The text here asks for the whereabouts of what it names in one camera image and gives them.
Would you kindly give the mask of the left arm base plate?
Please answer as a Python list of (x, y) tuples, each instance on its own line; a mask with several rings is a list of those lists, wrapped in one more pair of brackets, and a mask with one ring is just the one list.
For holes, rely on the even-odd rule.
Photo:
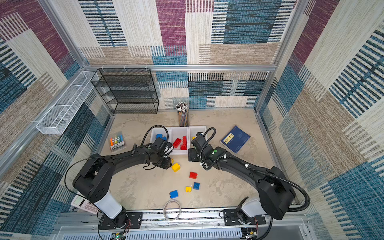
[(103, 214), (99, 230), (139, 229), (142, 224), (143, 212), (121, 212), (116, 218), (110, 219)]

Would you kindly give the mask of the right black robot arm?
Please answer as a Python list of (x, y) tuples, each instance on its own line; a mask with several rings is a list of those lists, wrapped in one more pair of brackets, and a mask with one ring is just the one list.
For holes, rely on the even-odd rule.
[(199, 162), (206, 171), (215, 168), (228, 172), (254, 187), (259, 196), (253, 207), (256, 215), (267, 214), (273, 219), (282, 220), (287, 212), (300, 212), (309, 207), (309, 194), (288, 180), (279, 168), (252, 165), (223, 148), (213, 148), (210, 141), (215, 134), (213, 127), (204, 133), (198, 132), (191, 140), (193, 148), (189, 158)]

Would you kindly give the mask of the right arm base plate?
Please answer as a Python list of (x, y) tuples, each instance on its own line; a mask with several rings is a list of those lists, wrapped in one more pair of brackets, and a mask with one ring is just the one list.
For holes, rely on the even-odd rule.
[(219, 216), (224, 220), (225, 226), (251, 226), (256, 224), (264, 225), (267, 223), (265, 217), (262, 215), (256, 215), (250, 218), (236, 209), (224, 209), (219, 212)]

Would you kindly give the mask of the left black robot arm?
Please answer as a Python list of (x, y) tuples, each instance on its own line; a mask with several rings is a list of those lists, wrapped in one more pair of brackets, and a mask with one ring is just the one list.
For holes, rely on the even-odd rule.
[[(150, 131), (154, 128), (162, 128), (166, 133), (166, 139), (156, 138), (153, 143), (145, 144)], [(94, 204), (102, 213), (102, 220), (112, 225), (115, 229), (121, 229), (128, 223), (126, 209), (110, 193), (110, 185), (115, 174), (128, 168), (149, 165), (154, 168), (167, 170), (172, 166), (171, 154), (172, 144), (169, 142), (169, 131), (162, 125), (150, 127), (140, 145), (134, 145), (131, 151), (117, 155), (101, 156), (93, 154), (87, 159), (78, 161), (85, 162), (81, 170), (73, 180), (76, 195), (84, 197)]]

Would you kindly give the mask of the long red brick top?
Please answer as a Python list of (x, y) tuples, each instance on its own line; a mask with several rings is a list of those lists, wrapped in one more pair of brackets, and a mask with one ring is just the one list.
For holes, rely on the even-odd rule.
[(173, 147), (178, 148), (181, 143), (182, 143), (182, 140), (179, 138), (176, 138), (176, 140), (173, 142)]

